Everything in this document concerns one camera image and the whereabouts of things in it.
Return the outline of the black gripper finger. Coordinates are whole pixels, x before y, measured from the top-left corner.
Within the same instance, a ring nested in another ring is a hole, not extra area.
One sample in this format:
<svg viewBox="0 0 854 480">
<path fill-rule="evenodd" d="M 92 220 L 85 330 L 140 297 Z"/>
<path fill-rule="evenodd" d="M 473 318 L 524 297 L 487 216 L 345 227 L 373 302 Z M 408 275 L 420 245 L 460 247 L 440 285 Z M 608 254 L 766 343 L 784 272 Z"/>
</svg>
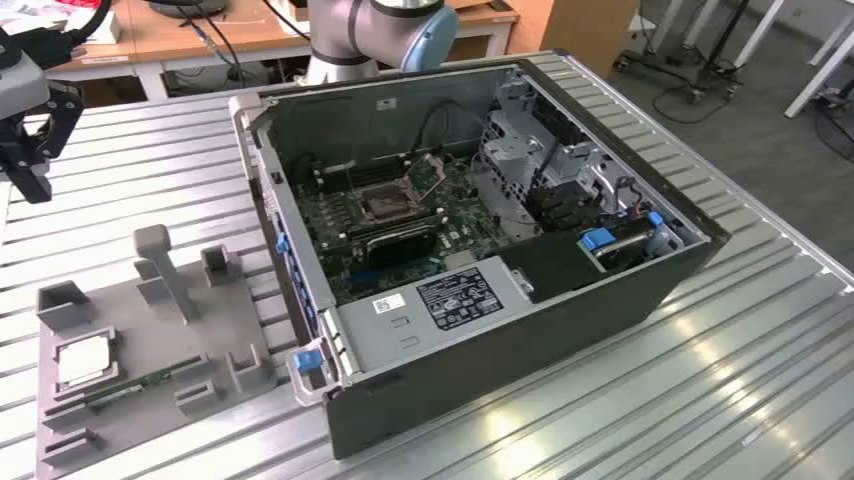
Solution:
<svg viewBox="0 0 854 480">
<path fill-rule="evenodd" d="M 28 167 L 30 148 L 22 117 L 1 120 L 1 173 L 8 174 L 18 167 Z"/>
<path fill-rule="evenodd" d="M 49 160 L 67 144 L 84 109 L 81 91 L 67 82 L 48 83 L 48 100 L 40 105 L 46 120 L 34 134 L 24 127 L 26 110 L 12 116 L 12 185 L 28 203 L 52 199 L 52 186 L 45 178 Z"/>
</svg>

